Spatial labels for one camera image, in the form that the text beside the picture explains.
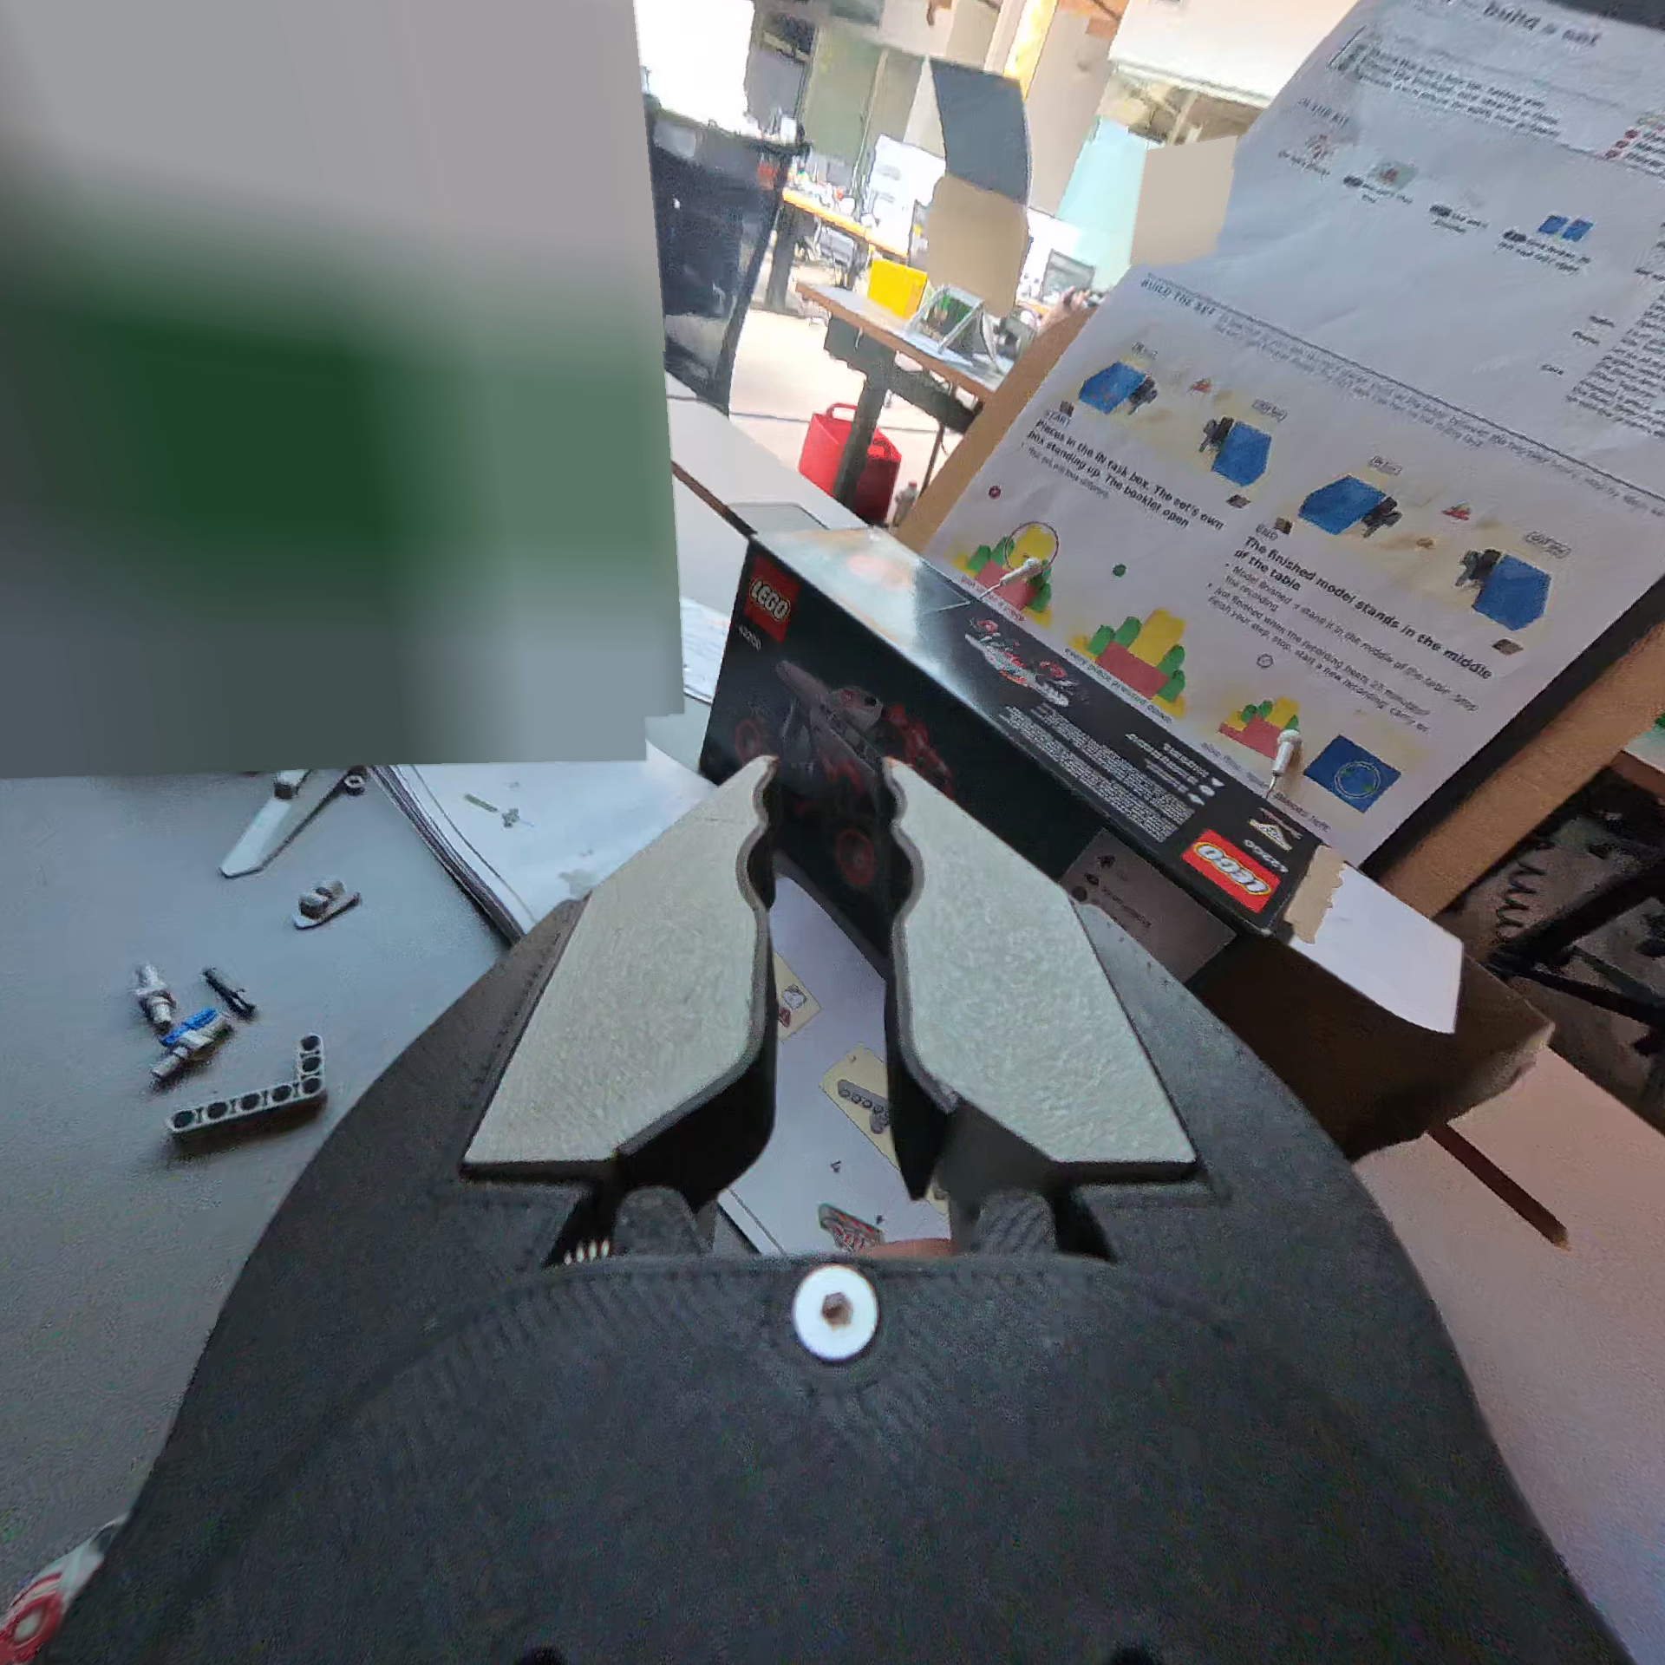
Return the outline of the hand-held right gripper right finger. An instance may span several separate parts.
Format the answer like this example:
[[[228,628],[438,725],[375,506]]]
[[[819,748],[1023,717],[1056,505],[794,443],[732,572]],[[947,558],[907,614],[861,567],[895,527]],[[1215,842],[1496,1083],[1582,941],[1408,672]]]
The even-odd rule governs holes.
[[[886,762],[890,1136],[910,1193],[975,1217],[1198,1174],[1173,1100],[1069,895]]]

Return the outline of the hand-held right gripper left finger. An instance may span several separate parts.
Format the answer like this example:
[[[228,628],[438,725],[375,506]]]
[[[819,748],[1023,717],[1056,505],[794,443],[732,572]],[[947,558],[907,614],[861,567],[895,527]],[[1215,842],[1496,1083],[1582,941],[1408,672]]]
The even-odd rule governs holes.
[[[744,763],[583,899],[462,1167],[670,1188],[703,1212],[774,1126],[777,760]]]

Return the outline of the grey L-shaped lego beam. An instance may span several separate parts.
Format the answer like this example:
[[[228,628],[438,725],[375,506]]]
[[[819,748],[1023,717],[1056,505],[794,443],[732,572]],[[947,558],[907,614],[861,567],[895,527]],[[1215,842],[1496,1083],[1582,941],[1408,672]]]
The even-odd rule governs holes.
[[[193,1147],[318,1115],[326,1104],[325,1054],[322,1034],[306,1032],[285,1078],[174,1109],[165,1117],[165,1135],[179,1147]]]

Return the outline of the blue pin grey connector piece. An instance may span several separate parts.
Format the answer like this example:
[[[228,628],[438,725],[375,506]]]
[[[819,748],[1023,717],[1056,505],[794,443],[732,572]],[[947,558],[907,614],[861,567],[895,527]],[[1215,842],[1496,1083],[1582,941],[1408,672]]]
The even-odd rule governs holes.
[[[152,1067],[153,1083],[163,1086],[193,1070],[233,1036],[233,1029],[233,1018],[217,1007],[199,1009],[178,1022],[161,1036],[161,1054]]]

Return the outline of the lego instruction booklet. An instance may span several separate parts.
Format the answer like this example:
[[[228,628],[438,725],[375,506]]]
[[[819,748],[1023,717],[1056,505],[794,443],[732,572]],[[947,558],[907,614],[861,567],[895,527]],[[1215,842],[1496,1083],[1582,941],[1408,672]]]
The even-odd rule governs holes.
[[[518,941],[711,795],[685,763],[392,763],[378,778],[487,920]],[[884,982],[862,948],[778,874],[777,1120],[720,1198],[764,1254],[947,1239],[947,1202],[910,1198],[889,1135]]]

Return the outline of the black lego set box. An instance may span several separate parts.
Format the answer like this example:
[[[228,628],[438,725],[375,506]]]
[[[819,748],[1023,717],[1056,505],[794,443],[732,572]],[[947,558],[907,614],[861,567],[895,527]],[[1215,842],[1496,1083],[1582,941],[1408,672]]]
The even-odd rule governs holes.
[[[741,561],[700,775],[777,762],[778,854],[878,948],[884,766],[1061,882],[1099,834],[1236,934],[1291,941],[1320,842],[1067,651],[878,530],[761,530]]]

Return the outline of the grey lego wing panel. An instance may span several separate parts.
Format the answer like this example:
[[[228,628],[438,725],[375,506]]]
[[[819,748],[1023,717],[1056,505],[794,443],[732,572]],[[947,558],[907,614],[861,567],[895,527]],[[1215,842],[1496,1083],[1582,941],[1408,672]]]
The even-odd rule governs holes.
[[[278,769],[269,785],[268,800],[261,802],[261,809],[219,863],[223,880],[240,880],[268,869],[326,806],[362,797],[369,785],[369,766]]]

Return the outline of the white paper card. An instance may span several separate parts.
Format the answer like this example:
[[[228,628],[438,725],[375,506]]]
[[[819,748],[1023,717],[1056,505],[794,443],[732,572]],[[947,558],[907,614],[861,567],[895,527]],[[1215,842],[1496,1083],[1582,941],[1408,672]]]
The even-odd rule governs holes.
[[[1464,946],[1358,869],[1343,864],[1305,957],[1410,1026],[1455,1034]]]

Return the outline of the black metal stand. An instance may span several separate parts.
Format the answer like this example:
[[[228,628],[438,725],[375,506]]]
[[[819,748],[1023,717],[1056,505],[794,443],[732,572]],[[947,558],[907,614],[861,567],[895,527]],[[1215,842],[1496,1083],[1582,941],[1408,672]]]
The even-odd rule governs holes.
[[[1660,797],[1610,769],[1440,912],[1488,970],[1606,1018],[1660,1058]]]

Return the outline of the brown cardboard backing board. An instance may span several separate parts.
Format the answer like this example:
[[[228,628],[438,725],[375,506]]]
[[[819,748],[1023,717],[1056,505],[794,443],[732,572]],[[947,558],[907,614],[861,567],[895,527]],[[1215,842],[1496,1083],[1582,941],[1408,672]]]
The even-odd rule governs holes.
[[[987,397],[907,517],[910,550],[925,552],[947,513],[969,497],[998,443],[1023,418],[1039,415],[1038,391],[1085,322],[1085,314],[1051,322]],[[1366,858],[1363,870],[1404,904],[1434,914],[1606,773],[1660,802],[1660,741],[1645,760],[1633,752],[1633,743],[1651,733],[1660,707],[1662,602],[1656,586]]]

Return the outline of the wooden workbench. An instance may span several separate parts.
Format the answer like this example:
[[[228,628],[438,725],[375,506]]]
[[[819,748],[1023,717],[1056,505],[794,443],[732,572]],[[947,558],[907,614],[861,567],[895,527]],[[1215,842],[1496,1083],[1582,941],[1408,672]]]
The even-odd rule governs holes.
[[[829,358],[862,378],[855,418],[868,429],[880,426],[886,403],[898,402],[963,439],[1014,368],[1009,359],[933,344],[884,308],[838,286],[796,281],[794,291],[826,314]]]

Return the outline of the white printed task sheet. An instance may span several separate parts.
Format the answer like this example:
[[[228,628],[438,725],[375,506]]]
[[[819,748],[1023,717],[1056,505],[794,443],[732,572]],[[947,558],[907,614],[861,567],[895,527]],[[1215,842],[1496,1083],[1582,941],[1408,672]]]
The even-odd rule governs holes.
[[[1660,618],[1660,4],[1358,4],[929,558],[1347,863]]]

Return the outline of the black office chair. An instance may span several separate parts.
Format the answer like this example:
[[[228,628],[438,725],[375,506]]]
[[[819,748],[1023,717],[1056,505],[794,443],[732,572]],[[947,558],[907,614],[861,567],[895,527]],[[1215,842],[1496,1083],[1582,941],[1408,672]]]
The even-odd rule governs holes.
[[[665,368],[729,412],[738,344],[801,148],[645,94]]]

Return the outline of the tall cardboard box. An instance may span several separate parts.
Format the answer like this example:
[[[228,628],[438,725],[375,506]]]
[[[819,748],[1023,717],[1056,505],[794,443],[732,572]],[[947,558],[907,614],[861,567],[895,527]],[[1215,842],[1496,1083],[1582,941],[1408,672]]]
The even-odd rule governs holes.
[[[1027,103],[1009,76],[933,57],[944,175],[925,210],[925,275],[981,300],[991,321],[1016,304],[1032,241]]]

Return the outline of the red white printed sheet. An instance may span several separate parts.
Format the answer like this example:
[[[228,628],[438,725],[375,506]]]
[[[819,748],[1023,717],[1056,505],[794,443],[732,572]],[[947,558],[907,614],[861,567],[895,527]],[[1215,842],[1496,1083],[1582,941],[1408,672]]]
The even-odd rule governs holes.
[[[105,1522],[17,1588],[3,1617],[3,1662],[38,1659],[62,1630],[73,1601],[101,1568],[125,1522],[125,1514]]]

